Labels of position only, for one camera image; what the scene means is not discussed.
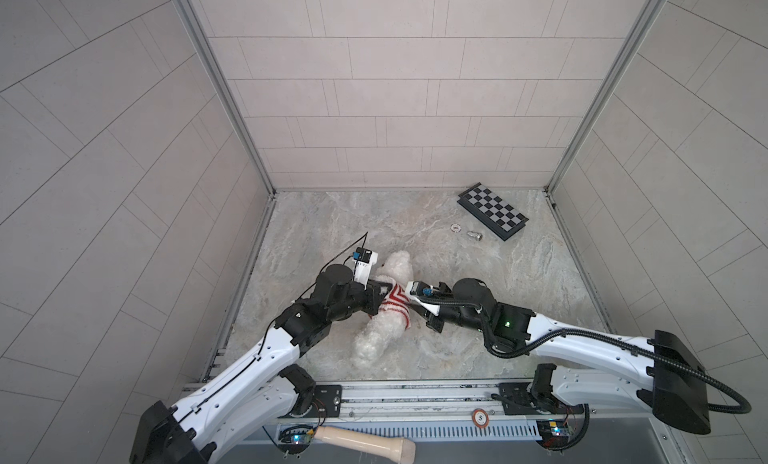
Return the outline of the white teddy bear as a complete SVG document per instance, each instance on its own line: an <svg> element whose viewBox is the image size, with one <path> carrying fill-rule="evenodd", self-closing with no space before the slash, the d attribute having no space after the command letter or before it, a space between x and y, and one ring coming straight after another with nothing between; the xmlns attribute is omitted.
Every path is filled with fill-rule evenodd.
<svg viewBox="0 0 768 464"><path fill-rule="evenodd" d="M374 274L373 280L390 284L391 289L395 284L399 284L405 291L407 283L413 278L410 254L407 251L397 251L385 260ZM371 317L366 327L354 339L353 364L359 368L371 367L406 330L404 319L397 313L378 313Z"/></svg>

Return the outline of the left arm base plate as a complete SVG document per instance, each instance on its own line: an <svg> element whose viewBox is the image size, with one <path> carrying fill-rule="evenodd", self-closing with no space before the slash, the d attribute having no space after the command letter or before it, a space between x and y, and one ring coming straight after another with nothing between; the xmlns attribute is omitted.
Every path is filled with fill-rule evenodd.
<svg viewBox="0 0 768 464"><path fill-rule="evenodd" d="M304 392L298 396L294 407L287 414L293 419L336 418L340 415L343 387L341 385L316 385L313 394Z"/></svg>

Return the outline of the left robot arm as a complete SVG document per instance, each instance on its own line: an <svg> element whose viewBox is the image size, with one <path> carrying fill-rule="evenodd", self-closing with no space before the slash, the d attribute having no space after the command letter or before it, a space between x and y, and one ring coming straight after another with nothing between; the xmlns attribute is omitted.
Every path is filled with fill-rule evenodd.
<svg viewBox="0 0 768 464"><path fill-rule="evenodd" d="M396 281L356 281L339 264L316 278L234 364L172 406L158 401L141 416L131 463L216 463L259 427L304 414L316 383L297 362L328 336L333 322L377 314Z"/></svg>

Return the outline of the red white striped sweater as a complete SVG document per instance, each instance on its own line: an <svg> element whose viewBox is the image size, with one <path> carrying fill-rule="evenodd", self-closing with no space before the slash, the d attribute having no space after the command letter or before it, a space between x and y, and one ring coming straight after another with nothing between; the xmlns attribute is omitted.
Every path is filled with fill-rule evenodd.
<svg viewBox="0 0 768 464"><path fill-rule="evenodd" d="M379 313L397 313L404 319L404 328L411 327L409 299L399 284L395 284L379 306Z"/></svg>

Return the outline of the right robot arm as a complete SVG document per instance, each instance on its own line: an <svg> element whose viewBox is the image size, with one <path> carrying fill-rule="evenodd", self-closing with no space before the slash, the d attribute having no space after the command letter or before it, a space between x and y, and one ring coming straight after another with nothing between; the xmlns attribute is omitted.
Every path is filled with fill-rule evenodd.
<svg viewBox="0 0 768 464"><path fill-rule="evenodd" d="M573 327L502 303L474 278L454 286L411 282L406 293L436 332L450 323L478 331L496 358L546 358L529 389L534 406L546 412L595 404L636 407L670 427L706 435L711 414L752 410L743 395L711 377L673 333L628 337Z"/></svg>

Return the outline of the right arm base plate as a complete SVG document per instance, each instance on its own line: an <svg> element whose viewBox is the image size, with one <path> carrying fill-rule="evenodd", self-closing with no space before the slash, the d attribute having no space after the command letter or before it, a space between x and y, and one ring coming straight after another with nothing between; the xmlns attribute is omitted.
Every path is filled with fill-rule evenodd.
<svg viewBox="0 0 768 464"><path fill-rule="evenodd" d="M501 383L497 391L491 394L491 398L502 405L503 412L507 416L565 416L584 413L582 405L568 406L546 393L535 396L530 388L531 383L528 382Z"/></svg>

